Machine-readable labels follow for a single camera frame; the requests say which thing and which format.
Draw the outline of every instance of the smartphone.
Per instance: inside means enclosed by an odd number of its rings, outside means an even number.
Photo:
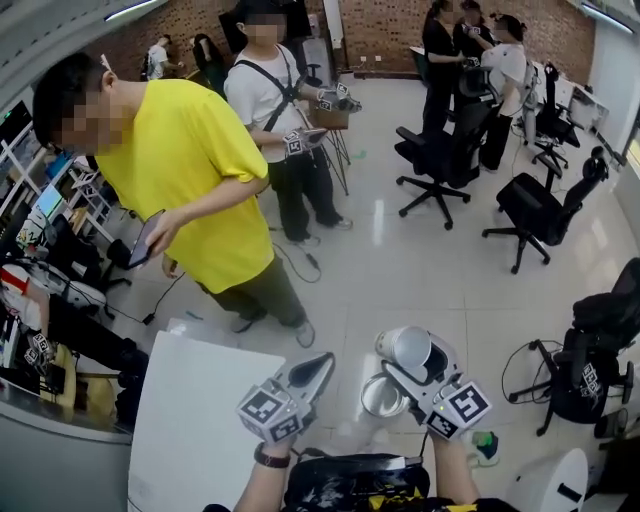
[[[322,143],[322,139],[329,133],[325,128],[315,128],[313,130],[304,130],[304,134],[309,138],[311,147],[315,148]]]
[[[163,213],[164,210],[160,210],[158,213],[149,217],[147,222],[144,223],[144,226],[142,226],[140,235],[138,235],[138,239],[133,246],[133,251],[131,251],[131,257],[129,258],[127,270],[131,270],[132,268],[135,268],[149,261],[149,257],[151,256],[151,247],[147,246],[145,240],[155,229],[156,225],[158,224],[158,220],[160,220],[160,217]]]

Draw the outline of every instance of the dark hair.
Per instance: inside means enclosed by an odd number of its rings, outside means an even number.
[[[240,0],[233,10],[236,23],[252,24],[274,14],[284,15],[285,11],[271,0]]]
[[[509,34],[511,34],[516,41],[524,41],[524,34],[527,31],[527,26],[522,23],[518,18],[509,16],[508,14],[492,14],[492,18],[496,20],[496,23],[500,23]]]
[[[74,53],[55,64],[36,86],[33,95],[33,129],[38,142],[47,146],[62,128],[62,120],[73,117],[87,92],[99,91],[107,69],[86,53]]]
[[[480,23],[484,25],[485,19],[482,16],[482,7],[480,7],[480,4],[476,2],[476,0],[464,0],[460,4],[460,8],[463,11],[478,11],[478,13],[480,13]]]
[[[451,7],[451,0],[433,0],[431,8],[427,12],[427,19],[436,18],[445,7]]]

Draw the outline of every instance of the yellow t-shirt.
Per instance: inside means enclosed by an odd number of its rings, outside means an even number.
[[[187,80],[149,82],[132,131],[96,160],[122,205],[143,219],[199,199],[225,177],[267,176],[264,158],[231,107]],[[274,257],[254,197],[190,222],[166,252],[213,293],[255,277]]]

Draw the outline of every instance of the black pants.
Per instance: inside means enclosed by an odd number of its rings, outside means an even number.
[[[309,214],[302,194],[309,199],[319,224],[333,227],[342,219],[333,205],[333,182],[322,148],[270,163],[269,179],[278,195],[280,220],[289,240],[309,238]]]
[[[422,112],[422,133],[442,131],[447,123],[452,92],[453,82],[450,80],[429,83],[427,101]]]
[[[480,148],[480,162],[487,169],[495,171],[500,167],[500,161],[509,140],[511,122],[513,118],[498,115],[489,126],[487,141]]]
[[[110,368],[144,377],[149,357],[57,295],[49,299],[49,338]]]
[[[269,313],[287,327],[300,327],[307,320],[300,299],[289,276],[277,256],[260,274],[246,283],[211,293],[204,285],[202,290],[211,295],[225,311],[238,313],[245,320],[262,318]]]

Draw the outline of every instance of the white tiled floor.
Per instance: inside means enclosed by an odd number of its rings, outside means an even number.
[[[376,333],[413,324],[451,343],[461,364],[493,402],[494,410],[481,428],[491,428],[500,437],[502,460],[495,468],[476,471],[485,495],[503,495],[509,476],[531,458],[574,446],[592,455],[596,444],[590,428],[554,419],[547,435],[536,438],[545,407],[508,404],[500,375],[508,356],[523,343],[536,338],[561,341],[570,326],[573,302],[609,290],[624,264],[638,254],[612,194],[616,172],[586,200],[563,244],[549,249],[551,264],[544,267],[537,252],[528,247],[519,275],[513,276],[509,269],[515,261],[515,240],[485,240],[480,233],[483,228],[509,225],[506,216],[497,212],[495,196],[512,173],[526,171],[544,180],[543,169],[530,163],[531,150],[512,136],[499,173],[483,174],[468,186],[470,204],[447,200],[453,231],[444,230],[435,201],[400,219],[397,210],[419,190],[395,184],[399,175],[412,175],[411,165],[393,150],[399,140],[395,129],[400,125],[419,128],[425,89],[414,81],[367,80],[354,83],[352,91],[365,106],[352,116],[347,135],[349,152],[358,158],[348,171],[351,195],[346,197],[336,183],[335,201],[343,214],[354,219],[355,227],[352,232],[333,232],[312,226],[322,237],[322,245],[313,251],[323,272],[319,283],[303,283],[290,272],[317,329],[315,349],[331,350],[338,360],[319,407],[320,421],[301,445],[329,443],[341,422],[362,417],[360,388],[379,369],[373,351]],[[590,136],[579,136],[582,148],[567,148],[571,167],[554,185],[554,190],[562,189],[557,193],[561,200],[563,191],[580,178],[582,163],[594,145]],[[273,193],[263,194],[260,202],[271,225],[279,225]],[[135,225],[123,224],[120,231],[130,235]],[[275,233],[274,240],[283,242],[282,234]],[[288,252],[301,272],[314,275],[295,249]],[[141,319],[168,284],[156,261],[134,274],[130,289],[111,293],[110,303]],[[222,329],[231,318],[185,276],[162,302],[152,325],[144,327],[118,315],[114,329],[150,350],[156,331],[166,327],[171,317],[196,319]],[[270,319],[244,335],[225,334],[221,342],[283,355],[302,350],[290,332]],[[529,353],[515,358],[506,375],[507,390],[530,385],[538,361]],[[398,453],[419,450],[422,429],[410,416],[388,429]]]

